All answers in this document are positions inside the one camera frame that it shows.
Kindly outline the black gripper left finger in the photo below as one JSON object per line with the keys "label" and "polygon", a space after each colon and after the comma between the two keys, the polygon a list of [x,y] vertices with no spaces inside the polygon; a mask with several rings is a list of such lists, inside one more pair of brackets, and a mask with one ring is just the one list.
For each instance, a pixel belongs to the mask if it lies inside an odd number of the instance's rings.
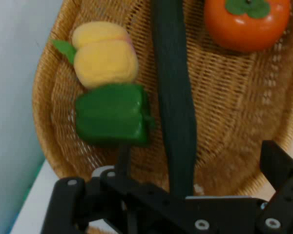
{"label": "black gripper left finger", "polygon": [[178,217],[184,203],[159,187],[130,178],[130,147],[122,146],[115,169],[88,182],[67,177],[55,183],[41,233],[84,234],[106,221],[119,234],[184,234]]}

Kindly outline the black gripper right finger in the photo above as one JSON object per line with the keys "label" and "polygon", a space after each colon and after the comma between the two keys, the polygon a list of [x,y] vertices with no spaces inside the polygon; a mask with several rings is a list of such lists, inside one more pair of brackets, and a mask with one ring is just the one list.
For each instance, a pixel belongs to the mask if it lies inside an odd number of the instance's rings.
{"label": "black gripper right finger", "polygon": [[293,159],[274,141],[264,140],[260,170],[275,194],[256,221],[260,234],[293,234]]}

